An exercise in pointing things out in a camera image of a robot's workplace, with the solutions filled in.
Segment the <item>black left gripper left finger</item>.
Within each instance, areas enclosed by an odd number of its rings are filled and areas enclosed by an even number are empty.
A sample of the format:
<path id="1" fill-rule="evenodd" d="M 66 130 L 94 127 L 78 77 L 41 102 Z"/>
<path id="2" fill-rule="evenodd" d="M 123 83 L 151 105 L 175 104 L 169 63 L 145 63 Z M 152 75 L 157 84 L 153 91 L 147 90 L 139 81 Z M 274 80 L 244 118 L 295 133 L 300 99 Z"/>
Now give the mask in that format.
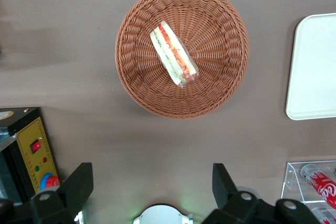
<path id="1" fill-rule="evenodd" d="M 56 190 L 47 189 L 15 206 L 1 199 L 1 223 L 75 223 L 93 191 L 91 163 L 81 163 Z"/>

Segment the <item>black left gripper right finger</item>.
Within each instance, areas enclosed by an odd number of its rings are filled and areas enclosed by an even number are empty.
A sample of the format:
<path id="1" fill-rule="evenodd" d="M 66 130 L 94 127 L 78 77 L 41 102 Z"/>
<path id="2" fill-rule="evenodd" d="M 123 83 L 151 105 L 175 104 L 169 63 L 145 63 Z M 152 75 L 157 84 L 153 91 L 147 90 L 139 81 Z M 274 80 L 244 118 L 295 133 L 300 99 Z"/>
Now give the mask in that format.
<path id="1" fill-rule="evenodd" d="M 213 164 L 212 191 L 217 209 L 203 223 L 319 223 L 297 200 L 280 199 L 272 206 L 251 192 L 238 190 L 221 163 Z"/>

